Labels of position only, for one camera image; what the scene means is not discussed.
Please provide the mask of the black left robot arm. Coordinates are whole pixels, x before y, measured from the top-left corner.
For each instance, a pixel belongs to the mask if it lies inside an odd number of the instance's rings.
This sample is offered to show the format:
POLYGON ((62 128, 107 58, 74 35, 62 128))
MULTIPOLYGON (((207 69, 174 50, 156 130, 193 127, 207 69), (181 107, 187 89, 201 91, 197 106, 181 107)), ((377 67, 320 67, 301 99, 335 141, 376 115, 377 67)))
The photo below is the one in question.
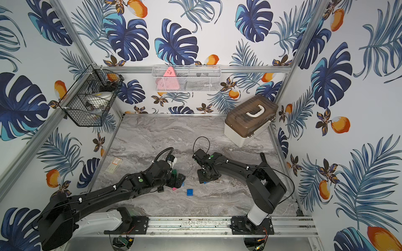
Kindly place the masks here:
POLYGON ((172 172, 167 161, 157 161, 145 171, 126 174, 117 184, 96 191, 76 196, 54 195, 37 221, 42 250, 51 251, 65 244, 79 228, 77 222, 93 212, 148 194, 154 188, 181 188, 186 177, 172 172))

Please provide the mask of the brown lidded storage box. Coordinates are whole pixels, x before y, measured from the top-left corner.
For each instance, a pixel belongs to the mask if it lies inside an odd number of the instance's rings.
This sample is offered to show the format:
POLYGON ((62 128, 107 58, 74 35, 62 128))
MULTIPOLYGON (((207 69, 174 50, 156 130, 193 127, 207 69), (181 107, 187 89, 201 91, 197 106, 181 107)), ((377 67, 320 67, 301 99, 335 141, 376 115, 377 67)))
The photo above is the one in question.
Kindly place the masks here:
POLYGON ((277 110, 276 103, 255 95, 227 114, 224 134, 236 146, 243 147, 268 128, 277 110))

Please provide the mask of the pink triangle object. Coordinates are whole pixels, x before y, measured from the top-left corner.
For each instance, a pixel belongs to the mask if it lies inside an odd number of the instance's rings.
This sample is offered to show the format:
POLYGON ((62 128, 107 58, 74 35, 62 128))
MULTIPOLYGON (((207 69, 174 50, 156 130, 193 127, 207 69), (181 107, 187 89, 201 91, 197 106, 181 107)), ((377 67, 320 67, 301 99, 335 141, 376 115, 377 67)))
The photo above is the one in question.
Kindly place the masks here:
POLYGON ((162 77, 157 77, 157 91, 171 92, 180 89, 179 80, 173 67, 168 67, 162 77))

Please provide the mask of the white object in basket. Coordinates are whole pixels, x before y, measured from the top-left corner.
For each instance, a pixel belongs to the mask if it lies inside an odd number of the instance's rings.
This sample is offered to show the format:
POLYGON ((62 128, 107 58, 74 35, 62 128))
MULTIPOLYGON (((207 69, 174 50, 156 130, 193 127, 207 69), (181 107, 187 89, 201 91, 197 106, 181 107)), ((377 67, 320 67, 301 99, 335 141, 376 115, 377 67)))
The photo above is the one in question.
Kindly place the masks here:
POLYGON ((85 97, 84 104, 90 110, 103 109, 109 104, 112 96, 113 95, 111 92, 100 92, 100 93, 88 94, 85 97))

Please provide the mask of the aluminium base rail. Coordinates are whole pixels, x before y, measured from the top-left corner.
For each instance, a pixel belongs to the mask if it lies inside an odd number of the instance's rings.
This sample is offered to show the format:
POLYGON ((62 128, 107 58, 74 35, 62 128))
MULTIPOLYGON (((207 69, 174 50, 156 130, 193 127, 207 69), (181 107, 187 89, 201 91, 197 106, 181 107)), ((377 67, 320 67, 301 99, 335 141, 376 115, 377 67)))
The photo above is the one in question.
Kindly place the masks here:
MULTIPOLYGON (((137 223, 146 223, 146 233, 132 231, 125 236, 140 237, 318 237, 311 217, 269 216, 255 230, 246 229, 243 216, 137 216, 137 223)), ((78 221, 73 237, 119 236, 104 234, 120 224, 117 212, 96 213, 78 221)))

